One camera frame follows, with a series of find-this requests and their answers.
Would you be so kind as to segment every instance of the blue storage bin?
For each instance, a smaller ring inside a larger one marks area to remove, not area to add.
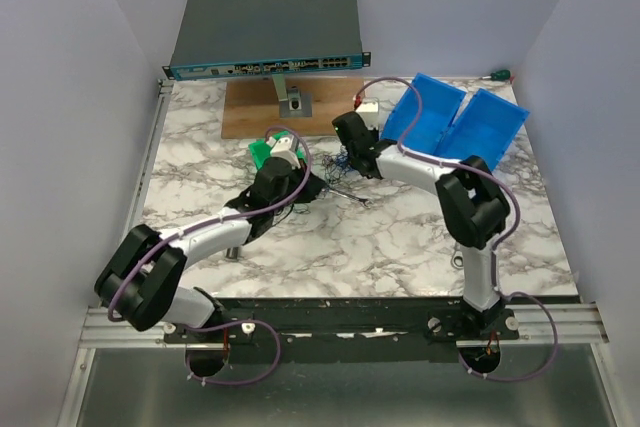
[[[405,139],[410,149],[433,154],[460,108],[464,91],[418,74],[411,82],[422,96],[423,110],[420,120]],[[418,99],[407,89],[382,130],[383,139],[398,140],[418,111]]]
[[[480,89],[436,149],[436,155],[464,160],[477,155],[493,170],[529,111]]]

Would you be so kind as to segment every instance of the white marble surface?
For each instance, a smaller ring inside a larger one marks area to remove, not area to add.
[[[452,81],[468,92],[480,87],[514,102],[511,86]],[[143,220],[154,228],[216,213],[247,187],[255,167],[251,140],[221,140],[225,84],[183,82],[174,87]],[[404,86],[383,83],[368,96],[388,112]],[[323,177],[322,153],[338,151],[336,138],[311,138],[314,172]],[[499,250],[505,292],[575,294],[567,259],[524,129],[496,172],[522,206],[522,225]],[[340,186],[373,200],[371,208],[336,196],[291,214],[242,249],[238,261],[214,255],[191,267],[182,285],[221,296],[460,295],[463,275],[450,264],[454,242],[437,199],[395,182],[352,173]]]

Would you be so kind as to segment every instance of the metal frame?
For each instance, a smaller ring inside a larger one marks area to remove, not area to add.
[[[154,121],[151,131],[149,132],[149,138],[147,139],[146,153],[140,166],[136,189],[129,206],[127,223],[122,233],[123,237],[142,216],[144,199],[146,198],[147,190],[149,189],[149,181],[151,178],[150,174],[153,170],[153,163],[155,162],[158,147],[160,145],[160,137],[162,136],[162,128],[164,127],[164,121],[167,116],[167,111],[169,110],[173,84],[174,82],[170,80],[158,80],[159,89]],[[78,424],[80,411],[82,409],[82,402],[89,383],[91,367],[95,358],[95,348],[96,347],[78,345],[76,360],[71,371],[71,378],[69,379],[69,385],[67,386],[67,391],[65,393],[62,410],[58,417],[57,427],[76,427]]]
[[[547,308],[558,326],[561,344],[603,344],[608,342],[598,308],[591,304],[550,304]],[[509,305],[518,320],[520,338],[517,340],[501,340],[501,345],[542,345],[553,342],[553,334],[549,319],[534,304]],[[207,344],[173,344],[164,341],[165,325],[138,332],[133,327],[107,319],[104,308],[89,309],[82,329],[79,346],[81,349],[222,349],[220,343]],[[385,332],[372,332],[382,336]],[[287,333],[292,337],[308,337],[310,332],[301,331]],[[458,347],[484,346],[486,341],[458,341]]]
[[[137,188],[131,201],[123,235],[133,227],[142,215],[144,199],[149,188],[150,174],[160,144],[173,84],[173,81],[159,81],[160,89],[153,127],[149,133],[146,156],[141,165]],[[509,307],[513,309],[518,319],[521,337],[519,340],[501,341],[501,344],[539,345],[550,343],[552,336],[548,319],[539,307],[535,305],[511,305]],[[561,343],[590,344],[592,346],[594,362],[604,386],[606,400],[611,407],[617,425],[625,427],[635,425],[624,393],[619,388],[616,369],[607,344],[608,338],[597,307],[585,304],[556,304],[547,305],[547,307],[551,309],[558,325]],[[222,348],[221,344],[171,345],[164,342],[164,334],[163,325],[140,333],[130,326],[109,322],[106,318],[106,310],[103,308],[88,309],[57,426],[77,426],[96,349]],[[477,345],[477,343],[472,341],[458,342],[459,347],[473,345]]]

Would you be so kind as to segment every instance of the purple cable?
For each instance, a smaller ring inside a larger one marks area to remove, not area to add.
[[[228,216],[224,217],[223,219],[220,219],[219,217],[210,218],[210,219],[204,220],[204,221],[202,221],[202,222],[200,222],[198,224],[194,224],[191,227],[189,227],[188,229],[184,229],[184,231],[182,232],[182,235],[192,234],[193,232],[196,232],[198,230],[204,229],[206,227],[210,227],[210,226],[218,224],[220,222],[225,222],[225,221],[228,221],[228,220],[246,219],[246,218],[253,217],[253,216],[256,216],[256,215],[262,215],[262,214],[266,214],[268,212],[273,212],[274,210],[278,210],[281,207],[284,207],[285,205],[289,204],[290,202],[292,202],[298,196],[298,194],[302,191],[302,189],[306,185],[307,181],[309,180],[309,176],[311,175],[311,163],[312,163],[313,159],[311,157],[311,152],[309,151],[309,146],[304,141],[304,139],[302,137],[300,137],[300,135],[297,132],[294,132],[291,129],[289,129],[288,127],[285,127],[283,125],[274,125],[274,126],[269,127],[267,129],[267,131],[265,132],[265,134],[264,134],[265,140],[268,138],[269,133],[271,131],[273,131],[273,130],[286,130],[291,135],[293,135],[298,140],[298,142],[300,142],[300,145],[302,145],[302,148],[303,148],[304,153],[305,153],[305,159],[306,159],[307,166],[306,166],[306,169],[304,171],[304,176],[302,177],[302,182],[300,182],[300,185],[298,185],[298,187],[291,193],[291,195],[289,195],[288,197],[282,199],[280,202],[277,202],[277,203],[275,203],[273,205],[270,205],[270,206],[265,207],[263,209],[252,210],[250,212],[243,212],[243,213],[228,215]],[[116,290],[116,293],[114,294],[113,298],[111,299],[111,302],[109,303],[109,307],[107,308],[107,317],[111,322],[122,322],[124,320],[122,317],[116,317],[114,315],[114,312],[115,312],[116,305],[118,305],[118,302],[120,302],[120,298],[122,297],[122,294],[124,293],[126,288],[129,286],[131,281],[134,279],[134,277],[138,274],[138,272],[140,272],[140,270],[142,270],[142,267],[144,267],[160,249],[162,249],[164,246],[166,246],[167,244],[173,242],[174,240],[176,240],[178,238],[180,238],[180,233],[172,234],[169,237],[161,240],[156,245],[154,245],[151,248],[151,250],[149,250],[149,252],[147,252],[138,261],[138,263],[135,265],[135,267],[133,269],[131,269],[131,272],[129,272],[129,275],[127,275],[124,278],[124,280],[122,281],[122,284],[120,284],[120,287],[118,287],[118,290]]]
[[[271,325],[267,324],[266,322],[263,322],[262,320],[256,320],[256,319],[236,320],[236,321],[233,321],[233,322],[228,322],[226,324],[216,325],[215,327],[205,327],[205,328],[200,328],[200,329],[189,327],[189,330],[191,330],[192,332],[215,332],[217,330],[223,330],[223,329],[227,329],[229,327],[235,327],[236,325],[241,325],[241,324],[244,324],[244,323],[247,323],[247,322],[250,322],[250,323],[256,324],[256,325],[261,325],[262,327],[267,329],[269,331],[269,333],[271,333],[271,335],[273,336],[273,340],[275,340],[275,343],[276,343],[276,355],[273,358],[273,361],[271,362],[271,365],[269,366],[269,368],[267,370],[265,370],[263,373],[261,373],[259,375],[256,375],[255,377],[253,377],[251,379],[246,379],[246,380],[215,380],[215,379],[210,379],[208,377],[200,377],[200,376],[197,376],[196,374],[194,374],[193,371],[191,370],[191,359],[187,356],[186,364],[187,364],[187,369],[189,369],[190,378],[194,378],[194,379],[199,380],[200,382],[204,382],[206,384],[242,386],[242,385],[255,384],[256,382],[260,382],[262,379],[264,379],[268,375],[271,375],[273,373],[273,371],[276,370],[276,367],[278,367],[278,362],[280,362],[280,355],[282,354],[282,347],[280,345],[280,338],[278,337],[278,333],[276,332],[276,329],[271,327]]]
[[[499,287],[498,287],[498,257],[496,255],[496,250],[498,248],[498,246],[504,242],[509,236],[511,236],[516,229],[518,228],[518,226],[520,225],[520,220],[522,218],[522,213],[520,210],[520,204],[518,203],[518,199],[516,199],[516,196],[513,194],[513,192],[511,191],[511,189],[509,188],[509,186],[507,184],[505,184],[504,182],[502,182],[499,179],[496,179],[493,175],[491,175],[490,173],[487,173],[483,170],[480,169],[476,169],[475,167],[470,167],[468,165],[465,164],[461,164],[459,162],[451,162],[448,161],[447,159],[442,159],[440,157],[435,157],[435,156],[430,156],[427,154],[420,154],[418,152],[414,152],[410,149],[405,148],[404,146],[404,141],[407,138],[407,135],[409,135],[409,132],[411,132],[411,130],[416,126],[416,124],[418,123],[418,121],[420,120],[420,116],[422,115],[422,110],[423,110],[423,102],[422,102],[422,95],[420,95],[420,92],[418,91],[418,89],[415,88],[415,86],[413,84],[411,84],[410,82],[406,81],[405,79],[401,78],[401,77],[378,77],[377,79],[371,80],[369,82],[367,82],[366,84],[364,84],[364,86],[362,86],[362,88],[360,90],[358,90],[358,92],[356,93],[356,97],[358,97],[359,95],[361,95],[365,89],[367,89],[367,87],[370,87],[373,84],[376,84],[378,82],[382,82],[382,81],[393,81],[393,82],[400,82],[402,84],[405,84],[407,87],[409,87],[414,94],[416,95],[416,98],[418,100],[418,111],[416,112],[415,117],[413,118],[413,120],[411,121],[411,123],[407,126],[407,128],[404,130],[404,132],[402,132],[402,134],[400,135],[400,137],[398,138],[398,143],[397,143],[397,147],[398,150],[400,152],[402,152],[404,155],[406,155],[407,157],[411,157],[412,159],[416,159],[416,160],[420,160],[422,162],[426,162],[427,164],[431,164],[431,165],[436,165],[436,166],[441,166],[441,167],[447,167],[450,169],[462,169],[462,170],[466,170],[467,172],[471,172],[473,174],[479,175],[480,177],[484,177],[485,179],[489,179],[491,182],[495,183],[496,185],[498,185],[498,187],[500,187],[505,194],[507,194],[507,196],[509,197],[509,199],[511,200],[511,203],[513,204],[513,210],[514,210],[514,221],[513,221],[513,225],[511,225],[511,227],[509,229],[507,229],[507,231],[502,234],[500,237],[498,237],[495,242],[491,245],[491,283],[493,284],[493,287],[498,291],[498,293],[500,294],[500,296],[505,299],[507,302],[511,300],[512,297],[514,296],[523,296],[523,297],[527,297],[531,300],[533,300],[542,310],[543,312],[546,314],[546,316],[549,318],[549,322],[551,324],[551,329],[553,330],[553,351],[551,353],[551,355],[549,356],[549,359],[547,360],[547,362],[538,370],[536,370],[535,372],[532,372],[528,375],[525,376],[521,376],[521,377],[513,377],[512,380],[507,379],[507,378],[501,378],[501,377],[492,377],[492,376],[484,376],[483,374],[474,371],[473,369],[471,369],[466,362],[464,362],[464,359],[462,359],[462,357],[460,356],[460,360],[462,362],[462,365],[465,366],[465,368],[469,371],[469,373],[480,377],[480,378],[486,378],[488,380],[496,380],[498,382],[519,382],[522,380],[529,380],[529,379],[533,379],[541,374],[544,374],[549,367],[551,367],[551,364],[553,363],[553,361],[555,360],[557,354],[558,354],[558,331],[556,328],[556,324],[553,320],[553,317],[551,316],[551,313],[549,312],[549,310],[542,304],[542,302],[540,302],[538,299],[536,299],[535,297],[529,295],[529,294],[525,294],[524,292],[514,292],[511,295],[504,295],[502,292],[500,292]]]
[[[521,375],[518,377],[500,377],[500,376],[491,375],[491,374],[481,374],[480,372],[476,372],[471,367],[469,367],[469,364],[467,364],[467,362],[464,360],[462,355],[458,354],[458,360],[460,361],[462,366],[467,370],[467,373],[469,373],[470,375],[473,375],[474,377],[478,377],[480,379],[490,380],[492,382],[503,382],[503,383],[523,382],[525,380],[535,379],[536,377],[539,377],[540,375],[544,374],[551,368],[551,365],[556,360],[556,357],[558,356],[558,351],[560,348],[559,339],[558,339],[558,328],[556,327],[556,323],[554,322],[553,317],[551,317],[551,312],[549,312],[549,309],[547,309],[544,306],[544,304],[540,302],[538,299],[524,292],[513,292],[511,295],[503,296],[503,298],[507,302],[510,302],[513,297],[528,298],[533,303],[537,304],[538,307],[540,307],[544,312],[544,314],[547,316],[547,318],[549,319],[549,324],[551,325],[551,331],[553,332],[553,350],[551,351],[551,354],[547,358],[547,361],[544,363],[544,365],[540,367],[538,370],[531,372],[530,374]]]
[[[509,199],[511,200],[511,203],[513,204],[513,211],[514,211],[513,225],[511,225],[511,227],[504,234],[498,237],[495,240],[495,242],[491,245],[491,282],[495,287],[497,287],[498,286],[498,259],[496,257],[496,249],[511,234],[513,234],[518,228],[518,226],[520,225],[520,219],[522,218],[522,213],[520,211],[520,204],[518,203],[518,199],[516,199],[516,196],[513,194],[513,192],[511,191],[511,189],[507,184],[502,182],[500,179],[496,179],[493,175],[485,172],[484,170],[476,169],[475,167],[461,164],[459,162],[451,162],[451,161],[448,161],[447,159],[442,159],[440,157],[434,157],[427,154],[420,154],[418,152],[414,152],[410,149],[407,149],[404,146],[404,140],[407,138],[407,135],[409,135],[409,132],[411,132],[411,130],[416,126],[416,124],[418,123],[418,120],[420,119],[420,116],[422,115],[422,110],[423,110],[422,95],[420,95],[420,92],[418,92],[418,89],[416,89],[414,85],[412,85],[411,83],[409,83],[408,81],[406,81],[401,77],[379,77],[370,82],[367,82],[358,91],[356,96],[362,94],[362,92],[364,92],[364,90],[367,87],[370,87],[371,85],[381,81],[401,82],[405,84],[407,87],[409,87],[411,90],[413,90],[413,92],[416,95],[416,98],[418,99],[418,111],[416,112],[416,116],[413,118],[409,126],[404,130],[404,132],[402,132],[402,134],[398,138],[397,147],[400,152],[402,152],[407,157],[411,157],[412,159],[426,162],[427,164],[447,167],[449,169],[462,169],[462,170],[466,170],[467,172],[477,174],[480,177],[484,177],[485,179],[489,179],[491,182],[498,185],[504,191],[504,193],[507,194],[507,197],[509,197]]]

